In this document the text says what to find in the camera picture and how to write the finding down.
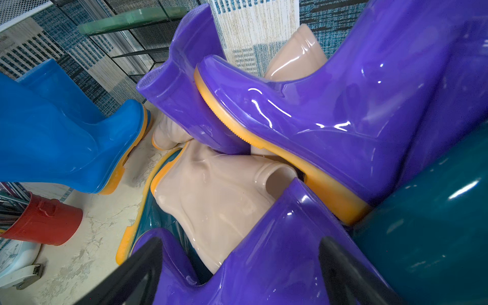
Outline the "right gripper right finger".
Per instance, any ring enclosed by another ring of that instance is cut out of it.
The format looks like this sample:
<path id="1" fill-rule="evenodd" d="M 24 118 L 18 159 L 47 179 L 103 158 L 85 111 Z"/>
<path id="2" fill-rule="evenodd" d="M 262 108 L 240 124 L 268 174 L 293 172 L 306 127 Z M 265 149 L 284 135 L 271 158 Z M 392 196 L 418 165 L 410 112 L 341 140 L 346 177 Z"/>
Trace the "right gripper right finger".
<path id="1" fill-rule="evenodd" d="M 331 237 L 320 241 L 319 262 L 330 304 L 404 304 L 398 294 Z"/>

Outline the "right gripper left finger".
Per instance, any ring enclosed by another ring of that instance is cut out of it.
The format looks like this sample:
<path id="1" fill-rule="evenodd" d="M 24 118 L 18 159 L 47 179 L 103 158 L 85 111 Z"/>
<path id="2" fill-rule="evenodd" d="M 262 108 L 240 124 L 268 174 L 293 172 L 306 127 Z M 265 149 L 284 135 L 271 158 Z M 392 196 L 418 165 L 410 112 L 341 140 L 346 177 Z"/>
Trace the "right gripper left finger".
<path id="1" fill-rule="evenodd" d="M 152 238 L 77 304 L 152 304 L 163 266 L 162 241 Z"/>

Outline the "purple rain boot front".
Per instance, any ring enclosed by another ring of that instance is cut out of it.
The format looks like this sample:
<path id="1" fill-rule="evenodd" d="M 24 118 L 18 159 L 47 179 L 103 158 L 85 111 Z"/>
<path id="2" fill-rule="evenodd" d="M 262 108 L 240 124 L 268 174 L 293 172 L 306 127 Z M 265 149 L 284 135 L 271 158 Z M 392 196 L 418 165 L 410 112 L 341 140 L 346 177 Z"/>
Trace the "purple rain boot front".
<path id="1" fill-rule="evenodd" d="M 301 180 L 294 179 L 205 284 L 178 240 L 156 228 L 135 244 L 162 241 L 163 262 L 155 304 L 327 304 L 319 244 L 331 236 L 367 269 L 340 222 Z"/>

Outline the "beige rain boot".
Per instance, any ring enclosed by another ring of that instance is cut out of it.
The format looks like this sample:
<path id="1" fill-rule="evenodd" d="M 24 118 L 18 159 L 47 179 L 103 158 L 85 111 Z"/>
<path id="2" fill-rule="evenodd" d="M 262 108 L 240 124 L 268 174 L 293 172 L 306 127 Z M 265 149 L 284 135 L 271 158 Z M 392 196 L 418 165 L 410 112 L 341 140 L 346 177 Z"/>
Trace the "beige rain boot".
<path id="1" fill-rule="evenodd" d="M 152 145 L 158 150 L 169 150 L 175 146 L 188 142 L 193 137 L 182 127 L 161 113 L 161 120 L 152 134 Z"/>
<path id="2" fill-rule="evenodd" d="M 151 193 L 216 273 L 296 177 L 279 161 L 225 155 L 191 140 L 154 177 Z"/>
<path id="3" fill-rule="evenodd" d="M 301 24 L 280 48 L 268 65 L 264 78 L 271 81 L 292 81 L 313 74 L 327 62 L 311 29 Z"/>

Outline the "red pen holder cup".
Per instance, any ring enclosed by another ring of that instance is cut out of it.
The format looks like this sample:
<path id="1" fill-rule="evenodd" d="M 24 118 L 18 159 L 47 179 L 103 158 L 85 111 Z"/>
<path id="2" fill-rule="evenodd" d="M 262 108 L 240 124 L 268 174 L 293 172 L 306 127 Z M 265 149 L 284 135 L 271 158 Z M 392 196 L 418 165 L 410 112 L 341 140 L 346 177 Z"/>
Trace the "red pen holder cup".
<path id="1" fill-rule="evenodd" d="M 59 246 L 75 234 L 82 218 L 80 208 L 32 193 L 23 214 L 1 237 Z"/>

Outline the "white stapler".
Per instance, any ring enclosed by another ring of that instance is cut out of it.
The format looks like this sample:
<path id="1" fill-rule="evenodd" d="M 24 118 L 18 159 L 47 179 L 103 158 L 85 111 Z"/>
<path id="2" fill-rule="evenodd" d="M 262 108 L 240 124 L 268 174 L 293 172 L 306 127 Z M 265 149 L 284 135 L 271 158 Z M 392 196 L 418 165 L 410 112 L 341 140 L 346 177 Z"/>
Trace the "white stapler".
<path id="1" fill-rule="evenodd" d="M 44 265 L 33 264 L 1 277 L 1 288 L 15 287 L 23 290 L 34 282 L 37 282 L 43 275 Z"/>

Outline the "white round clock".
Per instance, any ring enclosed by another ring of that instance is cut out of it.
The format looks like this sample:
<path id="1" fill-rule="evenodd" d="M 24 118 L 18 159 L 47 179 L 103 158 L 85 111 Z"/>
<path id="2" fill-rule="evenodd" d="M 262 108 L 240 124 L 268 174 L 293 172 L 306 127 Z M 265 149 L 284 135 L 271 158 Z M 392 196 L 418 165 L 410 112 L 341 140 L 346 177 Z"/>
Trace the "white round clock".
<path id="1" fill-rule="evenodd" d="M 31 265 L 41 244 L 1 238 L 1 277 Z"/>

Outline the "green tray on rack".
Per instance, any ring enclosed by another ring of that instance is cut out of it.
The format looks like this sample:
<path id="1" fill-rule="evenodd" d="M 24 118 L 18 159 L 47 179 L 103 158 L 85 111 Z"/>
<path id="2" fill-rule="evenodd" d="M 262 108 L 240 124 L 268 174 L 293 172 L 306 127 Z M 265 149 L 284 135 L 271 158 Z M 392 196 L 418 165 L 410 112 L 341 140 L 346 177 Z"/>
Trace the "green tray on rack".
<path id="1" fill-rule="evenodd" d="M 185 7 L 150 7 L 128 11 L 113 17 L 95 20 L 77 26 L 79 32 L 86 36 L 107 34 L 128 29 L 135 29 L 158 22 L 181 19 L 187 14 Z"/>

